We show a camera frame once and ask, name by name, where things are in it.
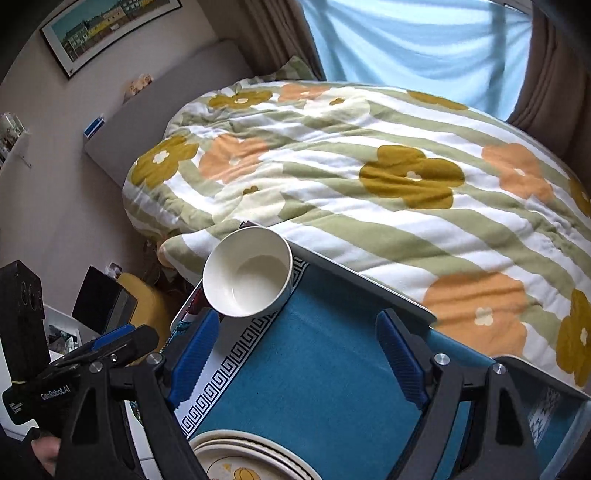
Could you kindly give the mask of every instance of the screw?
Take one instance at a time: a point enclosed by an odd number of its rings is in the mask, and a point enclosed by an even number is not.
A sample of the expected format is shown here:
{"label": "screw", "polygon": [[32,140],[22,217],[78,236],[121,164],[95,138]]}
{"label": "screw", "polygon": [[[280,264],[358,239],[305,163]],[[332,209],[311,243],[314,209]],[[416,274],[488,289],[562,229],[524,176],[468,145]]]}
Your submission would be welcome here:
{"label": "screw", "polygon": [[449,363],[449,357],[445,353],[438,353],[433,358],[438,365],[447,365]]}
{"label": "screw", "polygon": [[148,365],[158,365],[162,359],[163,356],[160,353],[149,353],[146,362],[148,362]]}
{"label": "screw", "polygon": [[103,370],[103,364],[100,362],[92,362],[90,364],[90,367],[88,367],[88,370],[90,370],[91,374],[97,374],[98,372]]}
{"label": "screw", "polygon": [[492,366],[492,370],[494,373],[496,373],[497,375],[504,375],[507,373],[507,368],[505,365],[503,364],[494,364]]}

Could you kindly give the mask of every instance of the plate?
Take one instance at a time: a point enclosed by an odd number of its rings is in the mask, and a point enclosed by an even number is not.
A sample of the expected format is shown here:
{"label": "plate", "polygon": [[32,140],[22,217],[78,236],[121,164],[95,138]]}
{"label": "plate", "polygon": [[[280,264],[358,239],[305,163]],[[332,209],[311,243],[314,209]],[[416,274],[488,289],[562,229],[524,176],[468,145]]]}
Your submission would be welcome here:
{"label": "plate", "polygon": [[274,461],[277,461],[281,464],[281,466],[286,467],[292,474],[296,475],[298,480],[313,480],[310,475],[308,475],[304,470],[302,470],[296,463],[289,460],[289,458],[283,456],[282,454],[271,450],[259,443],[250,442],[248,440],[236,440],[236,439],[226,439],[226,440],[210,440],[208,442],[202,443],[199,446],[199,451],[201,448],[205,446],[223,446],[223,447],[241,447],[251,450],[253,452],[257,452],[261,454],[265,458],[270,458]]}
{"label": "plate", "polygon": [[237,430],[213,430],[190,442],[207,475],[215,480],[322,480],[278,443]]}

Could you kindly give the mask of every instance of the blue curtain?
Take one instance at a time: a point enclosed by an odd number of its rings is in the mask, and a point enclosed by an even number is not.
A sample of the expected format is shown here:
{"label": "blue curtain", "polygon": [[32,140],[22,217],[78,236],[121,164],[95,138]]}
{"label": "blue curtain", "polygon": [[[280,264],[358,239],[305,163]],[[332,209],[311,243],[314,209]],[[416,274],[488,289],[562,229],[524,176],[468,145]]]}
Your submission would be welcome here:
{"label": "blue curtain", "polygon": [[439,95],[506,120],[531,17],[488,0],[300,0],[328,81]]}

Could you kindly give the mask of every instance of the striped duvet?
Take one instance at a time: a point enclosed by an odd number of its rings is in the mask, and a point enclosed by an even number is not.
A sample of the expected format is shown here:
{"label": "striped duvet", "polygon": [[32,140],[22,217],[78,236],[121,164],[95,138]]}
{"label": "striped duvet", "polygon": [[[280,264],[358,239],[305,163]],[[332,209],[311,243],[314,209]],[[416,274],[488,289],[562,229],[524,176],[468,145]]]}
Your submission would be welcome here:
{"label": "striped duvet", "polygon": [[419,92],[243,80],[186,105],[164,138],[124,203],[190,282],[252,220],[417,300],[482,353],[585,384],[591,203],[521,131]]}

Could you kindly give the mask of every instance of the framed picture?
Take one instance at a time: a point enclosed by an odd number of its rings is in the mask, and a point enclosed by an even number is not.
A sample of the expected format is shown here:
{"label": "framed picture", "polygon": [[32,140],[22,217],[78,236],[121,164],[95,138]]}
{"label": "framed picture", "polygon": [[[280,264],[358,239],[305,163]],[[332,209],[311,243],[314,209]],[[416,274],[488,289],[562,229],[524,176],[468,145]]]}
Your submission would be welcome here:
{"label": "framed picture", "polygon": [[121,37],[181,7],[179,0],[77,0],[41,33],[70,78]]}

